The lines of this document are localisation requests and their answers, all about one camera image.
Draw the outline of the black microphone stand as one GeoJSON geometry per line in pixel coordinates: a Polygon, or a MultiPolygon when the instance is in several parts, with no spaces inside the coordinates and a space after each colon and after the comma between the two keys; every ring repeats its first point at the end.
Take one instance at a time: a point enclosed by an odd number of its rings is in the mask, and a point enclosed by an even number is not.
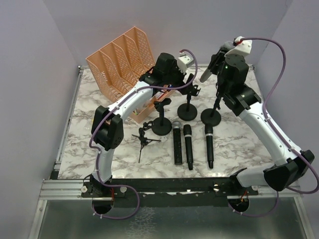
{"type": "Polygon", "coordinates": [[[191,97],[197,97],[200,92],[198,85],[194,85],[186,95],[186,103],[181,104],[177,109],[178,117],[183,121],[192,121],[197,116],[197,108],[190,103],[191,97]]]}
{"type": "Polygon", "coordinates": [[[170,98],[165,98],[163,101],[154,101],[156,111],[159,113],[159,117],[153,120],[152,131],[154,134],[164,136],[170,133],[172,129],[171,121],[164,117],[164,106],[171,103],[170,98]]]}
{"type": "Polygon", "coordinates": [[[212,109],[207,108],[201,113],[200,118],[204,124],[210,124],[213,127],[220,124],[221,115],[220,115],[218,110],[220,109],[221,97],[222,97],[222,95],[219,92],[217,92],[216,100],[215,100],[213,108],[212,109]]]}

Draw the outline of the black microphone grey band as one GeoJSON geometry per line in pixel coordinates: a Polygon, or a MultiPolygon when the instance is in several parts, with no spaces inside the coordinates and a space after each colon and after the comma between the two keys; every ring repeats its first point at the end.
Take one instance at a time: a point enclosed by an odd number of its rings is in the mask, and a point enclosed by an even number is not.
{"type": "Polygon", "coordinates": [[[213,127],[211,124],[205,125],[205,137],[206,137],[206,152],[208,167],[213,169],[214,167],[214,150],[213,150],[213,127]]]}

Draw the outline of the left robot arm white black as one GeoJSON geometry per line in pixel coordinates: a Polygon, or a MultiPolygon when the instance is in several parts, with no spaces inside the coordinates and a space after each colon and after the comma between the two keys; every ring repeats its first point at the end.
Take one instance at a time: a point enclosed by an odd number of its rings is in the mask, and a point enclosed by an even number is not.
{"type": "Polygon", "coordinates": [[[95,110],[89,147],[97,151],[94,171],[90,184],[97,194],[108,193],[112,188],[112,161],[115,149],[124,138],[124,122],[139,106],[143,106],[157,92],[163,90],[182,91],[189,84],[184,82],[186,70],[197,61],[194,55],[174,58],[169,53],[161,53],[153,67],[142,74],[123,97],[108,107],[99,106],[95,110]]]}

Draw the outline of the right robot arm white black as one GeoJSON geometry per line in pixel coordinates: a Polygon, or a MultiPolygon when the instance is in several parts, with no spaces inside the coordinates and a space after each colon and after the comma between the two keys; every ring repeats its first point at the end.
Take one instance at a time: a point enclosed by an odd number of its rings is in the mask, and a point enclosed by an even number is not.
{"type": "Polygon", "coordinates": [[[217,115],[220,101],[239,117],[260,139],[273,161],[272,166],[241,169],[230,176],[239,187],[270,186],[276,191],[288,189],[310,168],[315,156],[302,150],[271,122],[258,94],[245,84],[249,66],[245,54],[222,46],[211,57],[207,70],[217,76],[216,100],[210,118],[217,115]]]}

